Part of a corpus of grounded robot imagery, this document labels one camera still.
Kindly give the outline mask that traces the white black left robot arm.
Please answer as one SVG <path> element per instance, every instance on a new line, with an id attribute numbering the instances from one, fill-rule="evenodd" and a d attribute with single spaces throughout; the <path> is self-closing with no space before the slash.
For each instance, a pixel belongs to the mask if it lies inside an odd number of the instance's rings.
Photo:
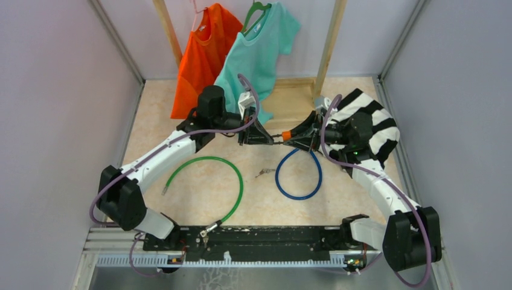
<path id="1" fill-rule="evenodd" d="M 166 250 L 177 248 L 181 234 L 176 224 L 162 213 L 148 208 L 143 193 L 177 163 L 205 147 L 216 134 L 238 133 L 257 122 L 259 96 L 251 84 L 244 84 L 239 113 L 226 110 L 225 92 L 216 85 L 199 94 L 197 106 L 161 144 L 121 168 L 108 166 L 100 176 L 92 209 L 98 209 L 124 231 L 136 230 L 157 237 Z"/>

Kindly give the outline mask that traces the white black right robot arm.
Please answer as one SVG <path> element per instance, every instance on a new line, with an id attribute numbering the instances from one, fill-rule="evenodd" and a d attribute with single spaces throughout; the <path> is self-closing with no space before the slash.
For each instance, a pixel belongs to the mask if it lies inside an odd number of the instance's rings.
<path id="1" fill-rule="evenodd" d="M 357 112 L 346 120 L 328 124 L 324 132 L 322 121 L 322 115 L 311 112 L 297 127 L 282 133 L 284 144 L 321 151 L 320 142 L 324 140 L 328 156 L 344 163 L 342 168 L 369 193 L 388 219 L 382 225 L 363 214 L 345 218 L 341 244 L 355 249 L 365 243 L 380 250 L 394 271 L 424 265 L 428 259 L 441 260 L 439 215 L 433 207 L 421 207 L 397 193 L 380 158 L 371 150 L 370 139 L 375 136 L 371 115 Z"/>

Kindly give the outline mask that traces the silver cable lock keys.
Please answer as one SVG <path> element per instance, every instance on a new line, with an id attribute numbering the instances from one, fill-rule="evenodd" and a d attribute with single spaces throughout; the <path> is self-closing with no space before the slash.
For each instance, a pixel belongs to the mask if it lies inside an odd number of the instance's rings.
<path id="1" fill-rule="evenodd" d="M 269 174 L 269 173 L 272 173 L 272 172 L 275 172 L 275 171 L 276 171 L 276 169 L 268 169 L 268 168 L 266 168 L 266 169 L 261 169 L 261 170 L 259 171 L 259 173 L 255 176 L 255 178 L 258 178 L 258 177 L 259 177 L 259 176 L 261 176 L 261 175 Z"/>

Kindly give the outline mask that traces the orange black padlock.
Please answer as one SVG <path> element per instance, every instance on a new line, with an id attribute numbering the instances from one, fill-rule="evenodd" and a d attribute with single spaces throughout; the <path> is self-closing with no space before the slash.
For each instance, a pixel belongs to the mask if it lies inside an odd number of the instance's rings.
<path id="1" fill-rule="evenodd" d="M 280 134 L 271 135 L 273 144 L 286 144 L 293 137 L 291 131 L 285 131 Z"/>

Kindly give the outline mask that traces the green cable lock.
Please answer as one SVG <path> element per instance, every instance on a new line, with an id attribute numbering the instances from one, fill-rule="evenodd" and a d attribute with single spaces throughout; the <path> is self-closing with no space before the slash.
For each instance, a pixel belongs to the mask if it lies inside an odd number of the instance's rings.
<path id="1" fill-rule="evenodd" d="M 207 222 L 199 233 L 207 237 L 233 216 L 243 197 L 244 180 L 230 161 L 216 156 L 200 156 L 184 161 L 173 170 L 161 189 L 161 195 L 183 193 L 192 205 L 192 222 Z"/>

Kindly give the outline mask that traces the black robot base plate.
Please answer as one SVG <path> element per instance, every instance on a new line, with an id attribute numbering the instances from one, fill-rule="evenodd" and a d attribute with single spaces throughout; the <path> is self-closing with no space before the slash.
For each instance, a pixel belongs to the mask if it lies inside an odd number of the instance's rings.
<path id="1" fill-rule="evenodd" d="M 200 226 L 179 227 L 165 239 L 147 234 L 143 250 L 175 251 L 192 261 L 220 260 L 229 252 L 236 262 L 319 261 L 338 253 L 363 264 L 375 253 L 370 246 L 350 241 L 340 226 L 221 226 L 208 235 L 206 247 L 199 237 L 201 230 Z"/>

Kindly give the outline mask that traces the blue cable lock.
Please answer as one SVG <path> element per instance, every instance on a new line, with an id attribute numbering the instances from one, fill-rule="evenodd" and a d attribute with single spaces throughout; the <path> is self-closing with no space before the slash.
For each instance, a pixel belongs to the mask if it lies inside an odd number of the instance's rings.
<path id="1" fill-rule="evenodd" d="M 275 184 L 282 195 L 296 201 L 312 198 L 321 189 L 323 171 L 314 152 L 293 149 L 278 163 Z"/>

